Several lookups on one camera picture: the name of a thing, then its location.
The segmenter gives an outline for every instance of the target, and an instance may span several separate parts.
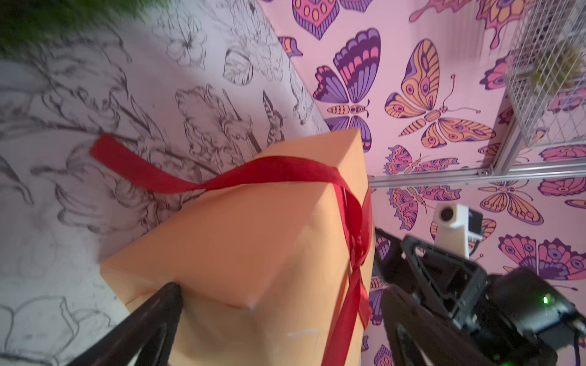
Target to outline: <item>orange wrapping paper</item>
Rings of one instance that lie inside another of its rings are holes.
[[[352,193],[368,189],[357,129],[273,145],[335,166]],[[370,283],[374,240],[362,266]],[[349,254],[326,183],[211,191],[109,258],[101,274],[132,311],[169,281],[183,289],[173,366],[320,365],[344,300]],[[358,365],[357,317],[346,365]]]

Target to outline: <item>wire mesh basket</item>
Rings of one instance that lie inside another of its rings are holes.
[[[586,141],[586,0],[534,0],[505,82],[527,146]]]

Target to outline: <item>red satin ribbon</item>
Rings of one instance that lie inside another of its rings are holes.
[[[368,291],[362,282],[360,266],[368,255],[372,237],[372,202],[367,190],[362,206],[348,188],[337,168],[314,160],[290,156],[267,156],[252,160],[203,184],[195,184],[163,172],[136,155],[111,135],[103,135],[90,149],[90,155],[120,176],[144,189],[159,193],[181,193],[191,190],[216,190],[241,184],[274,182],[325,182],[336,189],[340,217],[350,253],[352,273],[348,291],[326,345],[322,366],[342,366],[346,362],[356,315],[364,328],[372,309]]]

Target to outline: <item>cable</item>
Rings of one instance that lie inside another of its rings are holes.
[[[576,366],[580,366],[580,332],[574,335],[574,352],[576,353]]]

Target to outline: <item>green plant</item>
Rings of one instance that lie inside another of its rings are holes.
[[[0,0],[0,53],[45,42],[88,26],[140,19],[149,6],[169,0]]]
[[[536,70],[531,76],[533,90],[556,95],[560,89],[573,88],[580,78],[583,60],[580,47],[560,42],[539,52]]]

